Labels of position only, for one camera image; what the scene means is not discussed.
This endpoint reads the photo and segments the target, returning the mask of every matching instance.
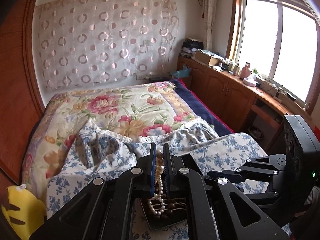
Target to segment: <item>window frame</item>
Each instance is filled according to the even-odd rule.
[[[242,44],[243,33],[245,28],[244,27],[245,26],[245,7],[244,6],[245,6],[244,0],[233,0],[230,34],[229,34],[226,57],[230,59],[235,59],[236,61],[239,60],[239,57],[240,57],[241,47],[240,49],[238,49],[238,47],[239,47],[239,44]],[[275,55],[273,58],[269,76],[262,75],[265,78],[273,79],[276,72],[276,67],[279,60],[279,56],[280,56],[280,48],[281,48],[281,40],[282,40],[282,32],[283,32],[283,6],[285,5],[278,4],[279,24],[278,24],[278,35],[276,40],[276,47],[275,47]],[[318,42],[317,42],[315,71],[313,73],[312,82],[306,98],[306,102],[308,103],[308,105],[306,106],[306,112],[309,115],[312,113],[320,94],[320,27],[317,21],[315,22],[316,22],[316,28],[317,28]],[[297,98],[296,103],[301,108],[303,108],[305,103],[298,97],[296,98]]]

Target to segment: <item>blue floral fabric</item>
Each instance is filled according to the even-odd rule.
[[[190,154],[203,174],[210,170],[235,170],[247,158],[267,155],[249,135],[237,133],[218,137],[201,118],[183,124],[175,132],[135,139],[101,130],[89,120],[77,134],[62,172],[49,182],[47,217],[50,218],[94,178],[114,179],[135,166],[138,158],[149,154],[152,142],[160,149],[168,142],[171,154],[176,156]],[[247,180],[240,186],[245,193],[263,193],[268,183]],[[132,232],[134,239],[188,239],[186,222],[150,231],[138,199]]]

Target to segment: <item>window pane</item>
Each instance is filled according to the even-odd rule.
[[[283,34],[274,80],[305,101],[316,64],[316,22],[283,7]]]
[[[251,69],[269,75],[278,33],[278,6],[274,3],[247,0],[240,67],[251,64]]]

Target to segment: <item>curtain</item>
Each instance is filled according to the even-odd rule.
[[[179,26],[172,0],[57,0],[35,12],[37,67],[51,90],[163,73]]]
[[[213,51],[212,25],[216,15],[217,0],[203,0],[204,11],[204,48]]]

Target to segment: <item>wooden window frame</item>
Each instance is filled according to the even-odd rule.
[[[229,40],[228,46],[226,51],[226,58],[234,59],[236,57],[236,49],[238,44],[239,38],[239,31],[241,26],[241,0],[232,0],[232,15],[231,15],[231,25],[230,25],[230,33],[229,33]],[[312,79],[312,83],[310,89],[312,89],[312,95],[309,98],[309,105],[306,110],[307,114],[311,115],[313,109],[315,108],[316,102],[319,98],[320,94],[320,44],[318,38],[318,45],[317,45],[317,57],[316,57],[316,67],[314,71],[314,76]]]

